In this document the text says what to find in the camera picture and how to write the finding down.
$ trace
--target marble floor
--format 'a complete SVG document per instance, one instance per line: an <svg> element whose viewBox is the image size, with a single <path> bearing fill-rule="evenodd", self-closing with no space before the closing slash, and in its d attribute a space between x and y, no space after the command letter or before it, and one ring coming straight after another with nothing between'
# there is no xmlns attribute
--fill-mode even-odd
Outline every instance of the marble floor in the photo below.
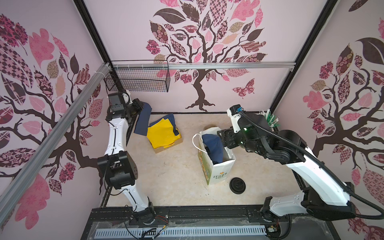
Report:
<svg viewBox="0 0 384 240"><path fill-rule="evenodd" d="M151 115L150 122L162 116ZM230 118L226 114L175 114L175 122L184 139L179 145L155 154L146 136L132 133L128 142L127 151L139 170L136 183L154 206L263 204L265 197L300 190L289 168L240 147L233 149L236 161L227 179L207 185L192 136L209 124L229 128ZM230 190L228 184L233 177L245 181L244 193L237 195ZM120 194L110 196L107 206L126 204L130 206L125 195Z"/></svg>

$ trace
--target wire basket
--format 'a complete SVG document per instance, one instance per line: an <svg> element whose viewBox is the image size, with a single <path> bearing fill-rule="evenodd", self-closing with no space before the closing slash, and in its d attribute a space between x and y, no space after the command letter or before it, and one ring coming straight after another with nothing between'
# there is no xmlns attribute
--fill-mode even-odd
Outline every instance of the wire basket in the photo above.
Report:
<svg viewBox="0 0 384 240"><path fill-rule="evenodd" d="M129 91L168 92L170 83L168 61L164 60L161 63L156 63L155 60L155 64L153 60L112 62L118 79L110 74L104 78L109 91L117 91L115 81L120 81L123 88Z"/></svg>

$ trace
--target wall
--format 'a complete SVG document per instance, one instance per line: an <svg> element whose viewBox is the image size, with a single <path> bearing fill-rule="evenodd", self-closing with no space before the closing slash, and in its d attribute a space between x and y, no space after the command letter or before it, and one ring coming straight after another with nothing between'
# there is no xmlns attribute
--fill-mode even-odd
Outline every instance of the wall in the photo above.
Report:
<svg viewBox="0 0 384 240"><path fill-rule="evenodd" d="M71 0L8 1L0 18L0 192L102 64ZM2 226L1 239L79 239L102 194L108 127L98 86Z"/></svg>
<svg viewBox="0 0 384 240"><path fill-rule="evenodd" d="M166 59L172 64L294 61L325 2L93 0L86 4L112 60ZM235 104L249 111L266 110L287 71L171 71L167 93L132 92L132 96L148 102L155 112L226 111Z"/></svg>
<svg viewBox="0 0 384 240"><path fill-rule="evenodd" d="M341 0L281 100L296 131L355 192L384 205L384 2ZM351 199L362 214L374 209ZM340 220L341 239L383 239L384 220Z"/></svg>

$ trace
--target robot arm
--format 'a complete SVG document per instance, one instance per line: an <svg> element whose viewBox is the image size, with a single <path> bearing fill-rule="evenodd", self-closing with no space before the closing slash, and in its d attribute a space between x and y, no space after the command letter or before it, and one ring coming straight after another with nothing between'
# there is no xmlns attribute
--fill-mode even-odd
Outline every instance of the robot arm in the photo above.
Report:
<svg viewBox="0 0 384 240"><path fill-rule="evenodd" d="M255 152L280 162L309 184L309 187L291 196L267 197L262 208L264 219L272 221L277 216L296 213L308 213L325 221L356 216L364 218L364 215L356 214L350 196L382 213L371 219L384 219L384 210L356 195L352 183L341 182L334 174L331 176L332 172L323 163L319 165L319 160L297 133L290 130L272 133L263 115L245 113L240 105L229 108L227 114L231 118L232 127L217 132L224 146L230 149L240 146L247 152Z"/></svg>

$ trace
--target black lid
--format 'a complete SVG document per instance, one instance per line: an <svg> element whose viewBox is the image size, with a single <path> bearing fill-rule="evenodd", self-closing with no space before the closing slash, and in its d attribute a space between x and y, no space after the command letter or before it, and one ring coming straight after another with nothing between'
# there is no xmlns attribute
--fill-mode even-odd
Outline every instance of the black lid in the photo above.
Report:
<svg viewBox="0 0 384 240"><path fill-rule="evenodd" d="M236 194L242 194L245 191L245 182L241 178L234 177L229 182L229 188Z"/></svg>

